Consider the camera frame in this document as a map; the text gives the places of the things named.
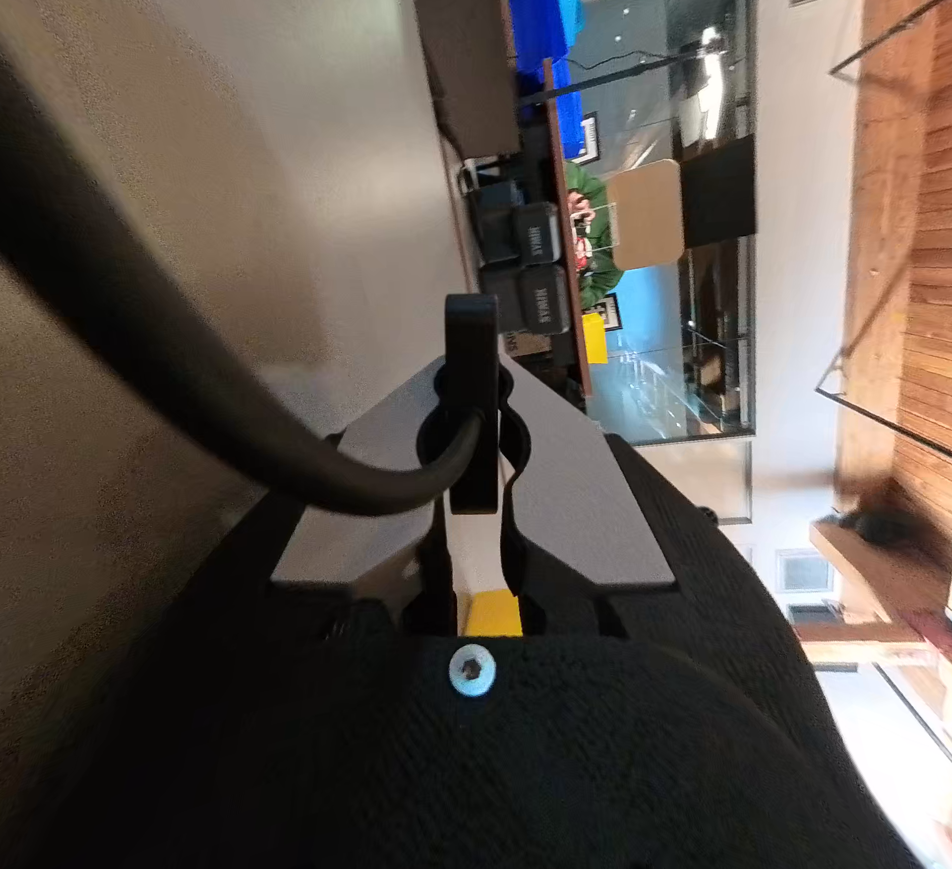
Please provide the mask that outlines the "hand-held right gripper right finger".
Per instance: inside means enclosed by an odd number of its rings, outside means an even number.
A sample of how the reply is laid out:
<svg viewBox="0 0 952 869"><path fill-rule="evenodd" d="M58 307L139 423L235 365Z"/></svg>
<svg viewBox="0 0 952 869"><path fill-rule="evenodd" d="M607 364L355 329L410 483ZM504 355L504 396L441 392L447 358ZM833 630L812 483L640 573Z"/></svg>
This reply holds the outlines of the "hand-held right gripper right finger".
<svg viewBox="0 0 952 869"><path fill-rule="evenodd" d="M600 428L512 358L499 368L501 557L524 633L623 633L616 599L676 577Z"/></svg>

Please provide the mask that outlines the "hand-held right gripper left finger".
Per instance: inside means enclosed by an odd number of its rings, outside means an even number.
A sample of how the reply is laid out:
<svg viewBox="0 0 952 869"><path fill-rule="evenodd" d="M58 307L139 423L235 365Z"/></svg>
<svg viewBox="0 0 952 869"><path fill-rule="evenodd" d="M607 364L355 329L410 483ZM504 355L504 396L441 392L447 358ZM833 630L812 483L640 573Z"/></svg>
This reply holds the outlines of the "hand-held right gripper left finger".
<svg viewBox="0 0 952 869"><path fill-rule="evenodd" d="M338 450L387 470L421 466L418 438L438 405L444 357L422 367L352 422ZM408 630L453 632L456 594L442 497L398 515L355 517L308 508L271 575L296 590L345 601L381 602Z"/></svg>

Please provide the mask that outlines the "black rounded case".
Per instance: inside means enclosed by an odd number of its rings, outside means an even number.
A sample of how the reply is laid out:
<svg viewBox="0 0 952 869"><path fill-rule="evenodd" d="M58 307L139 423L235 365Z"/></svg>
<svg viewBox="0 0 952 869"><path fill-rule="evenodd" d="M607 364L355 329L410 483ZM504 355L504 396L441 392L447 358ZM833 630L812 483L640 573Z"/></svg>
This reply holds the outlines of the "black rounded case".
<svg viewBox="0 0 952 869"><path fill-rule="evenodd" d="M513 210L522 203L519 188L513 181L496 181L475 187L467 194L481 268L514 263L519 259Z"/></svg>
<svg viewBox="0 0 952 869"><path fill-rule="evenodd" d="M569 331L568 286L560 264L524 268L518 278L518 293L525 331L544 337Z"/></svg>
<svg viewBox="0 0 952 869"><path fill-rule="evenodd" d="M511 227L521 268L552 264L562 259L559 220L556 205L548 201L534 201L512 209Z"/></svg>

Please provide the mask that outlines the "long wooden table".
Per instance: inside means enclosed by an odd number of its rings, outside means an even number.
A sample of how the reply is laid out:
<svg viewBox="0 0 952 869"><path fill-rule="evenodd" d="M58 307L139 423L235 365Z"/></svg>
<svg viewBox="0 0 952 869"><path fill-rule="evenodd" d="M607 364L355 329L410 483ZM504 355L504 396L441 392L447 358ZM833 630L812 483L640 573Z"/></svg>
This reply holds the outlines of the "long wooden table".
<svg viewBox="0 0 952 869"><path fill-rule="evenodd" d="M539 107L544 115L547 153L551 163L547 175L551 180L551 188L554 194L557 225L562 244L561 264L565 269L569 322L569 339L567 342L569 343L571 362L571 366L567 370L580 387L583 402L587 402L593 397L593 386L577 283L574 228L568 212L561 126L554 97L545 98L540 102Z"/></svg>

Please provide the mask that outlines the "blue plastic bin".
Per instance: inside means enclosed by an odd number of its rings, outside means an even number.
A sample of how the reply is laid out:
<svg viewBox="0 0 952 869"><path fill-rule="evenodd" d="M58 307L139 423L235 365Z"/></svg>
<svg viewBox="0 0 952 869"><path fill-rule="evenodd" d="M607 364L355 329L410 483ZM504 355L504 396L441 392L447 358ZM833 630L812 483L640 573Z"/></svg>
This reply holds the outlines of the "blue plastic bin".
<svg viewBox="0 0 952 869"><path fill-rule="evenodd" d="M552 79L554 89L564 89L572 84L567 59L552 63ZM586 144L581 95L578 92L567 93L558 97L555 102L563 156L566 161L573 161L584 151Z"/></svg>
<svg viewBox="0 0 952 869"><path fill-rule="evenodd" d="M564 60L584 26L579 0L509 0L516 70L541 71L543 62Z"/></svg>

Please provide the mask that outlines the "black light stand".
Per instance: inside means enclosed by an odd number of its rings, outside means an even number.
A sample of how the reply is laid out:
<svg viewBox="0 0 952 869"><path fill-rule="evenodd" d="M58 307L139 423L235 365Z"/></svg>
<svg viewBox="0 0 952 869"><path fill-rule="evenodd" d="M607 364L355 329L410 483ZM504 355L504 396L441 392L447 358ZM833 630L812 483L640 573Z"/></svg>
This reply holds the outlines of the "black light stand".
<svg viewBox="0 0 952 869"><path fill-rule="evenodd" d="M717 57L721 54L720 50L714 49L713 51L708 50L699 50L696 52L682 53L672 56L665 56L659 59L654 59L649 62L639 63L634 66L625 67L624 69L618 70L616 72L589 77L578 82L571 82L565 86L554 87L550 89L542 89L539 92L532 94L526 94L518 97L517 106L530 106L530 105L539 105L545 104L549 101L556 101L560 98L566 97L568 95L582 92L585 90L593 89L596 87L601 87L604 85L610 85L617 81L642 77L651 72L658 71L660 69L667 69L671 66L681 65L688 62L700 62L701 60L707 58L708 56Z"/></svg>

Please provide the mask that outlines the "black equipment case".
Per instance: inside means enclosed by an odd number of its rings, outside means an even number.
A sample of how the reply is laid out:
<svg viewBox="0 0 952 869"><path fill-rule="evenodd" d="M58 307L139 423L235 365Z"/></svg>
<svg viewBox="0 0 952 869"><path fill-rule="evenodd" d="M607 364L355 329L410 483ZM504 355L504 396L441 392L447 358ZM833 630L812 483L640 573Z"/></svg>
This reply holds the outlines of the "black equipment case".
<svg viewBox="0 0 952 869"><path fill-rule="evenodd" d="M413 0L437 125L462 159L520 148L500 0Z"/></svg>

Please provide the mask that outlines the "black metal rod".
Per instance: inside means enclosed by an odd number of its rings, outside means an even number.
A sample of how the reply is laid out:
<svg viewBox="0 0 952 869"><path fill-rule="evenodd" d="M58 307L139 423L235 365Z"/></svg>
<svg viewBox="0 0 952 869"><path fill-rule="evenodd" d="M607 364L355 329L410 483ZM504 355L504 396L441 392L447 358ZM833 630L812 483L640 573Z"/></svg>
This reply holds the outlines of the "black metal rod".
<svg viewBox="0 0 952 869"><path fill-rule="evenodd" d="M927 14L939 8L948 0L927 0L915 10L900 18L897 22L874 37L874 39L864 42L863 45L854 53L851 53L842 61L835 64L827 72L829 77L839 77L841 73L849 66L860 62L871 52L880 48L893 38L914 28Z"/></svg>

